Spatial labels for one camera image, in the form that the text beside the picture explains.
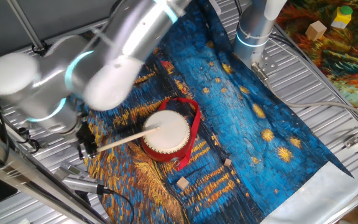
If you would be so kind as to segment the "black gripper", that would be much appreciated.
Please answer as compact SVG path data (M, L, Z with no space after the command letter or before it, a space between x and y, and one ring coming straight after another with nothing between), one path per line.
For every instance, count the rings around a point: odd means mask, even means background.
M85 121L80 121L79 128L75 133L77 138L76 148L80 160L86 159L88 156L98 155L98 146L96 144L96 137Z

